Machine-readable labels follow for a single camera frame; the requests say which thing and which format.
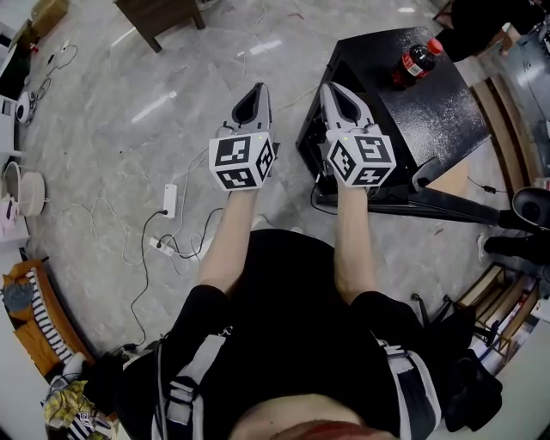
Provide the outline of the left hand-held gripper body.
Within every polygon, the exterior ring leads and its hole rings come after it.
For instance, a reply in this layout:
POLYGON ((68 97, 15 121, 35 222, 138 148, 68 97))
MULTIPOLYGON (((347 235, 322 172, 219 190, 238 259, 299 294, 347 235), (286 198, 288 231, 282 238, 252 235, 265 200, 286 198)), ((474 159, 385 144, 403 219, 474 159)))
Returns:
POLYGON ((263 187, 276 159, 271 125, 269 89, 258 82, 237 102, 209 141, 209 170, 224 191, 263 187))

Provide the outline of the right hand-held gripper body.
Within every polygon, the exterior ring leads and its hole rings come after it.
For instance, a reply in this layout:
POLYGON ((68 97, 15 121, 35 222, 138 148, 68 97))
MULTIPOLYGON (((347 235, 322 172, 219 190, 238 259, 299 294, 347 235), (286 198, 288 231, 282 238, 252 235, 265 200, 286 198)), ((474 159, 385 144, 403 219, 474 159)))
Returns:
POLYGON ((320 90, 326 128, 323 157, 347 187, 379 187, 396 168, 390 137, 374 121, 368 105, 336 82, 320 90))

